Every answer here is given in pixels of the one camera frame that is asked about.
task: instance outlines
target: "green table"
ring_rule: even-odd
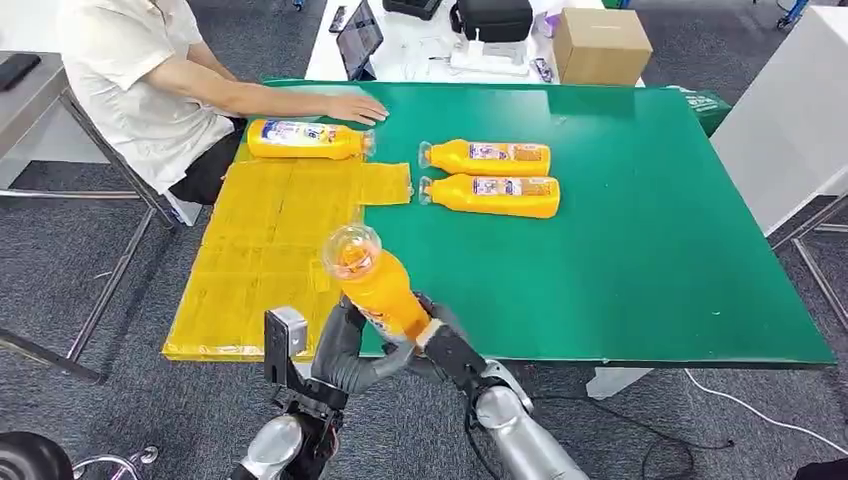
[[[338,85],[272,81],[271,85]],[[391,115],[377,162],[422,140],[551,146],[550,220],[370,207],[413,288],[489,357],[609,366],[805,367],[833,356],[679,92],[362,83]],[[363,350],[378,353],[373,332]]]

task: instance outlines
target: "small bottle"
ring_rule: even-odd
[[[418,199],[460,212],[551,218],[559,208],[559,182],[551,177],[421,177]]]
[[[247,146],[255,157],[344,160],[373,155],[376,142],[373,130],[358,132],[344,125],[260,119],[247,129]]]
[[[545,176],[551,169],[551,149],[537,143],[421,142],[418,165],[471,175]]]
[[[340,228],[324,245],[323,261],[345,295],[385,340],[414,343],[430,323],[430,316],[409,287],[406,269],[383,250],[373,228],[359,224]]]

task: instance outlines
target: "man's hand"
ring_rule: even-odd
[[[389,115],[380,102],[365,95],[336,95],[327,97],[328,117],[374,125]]]

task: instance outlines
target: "orange bottle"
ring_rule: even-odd
[[[374,131],[344,125],[259,119],[247,129],[247,146],[256,157],[330,158],[374,154]]]
[[[462,139],[440,145],[421,142],[418,165],[438,167],[448,173],[543,177],[551,169],[551,148],[538,143],[483,143]]]
[[[421,177],[418,200],[460,212],[551,218],[559,209],[559,182],[551,177]]]
[[[327,240],[323,260],[345,295],[384,339],[414,342],[430,323],[409,287],[406,269],[383,250],[373,228],[361,224],[340,228]]]

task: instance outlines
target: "brown cardboard box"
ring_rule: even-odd
[[[633,86],[651,52],[632,10],[565,8],[554,37],[560,83]]]

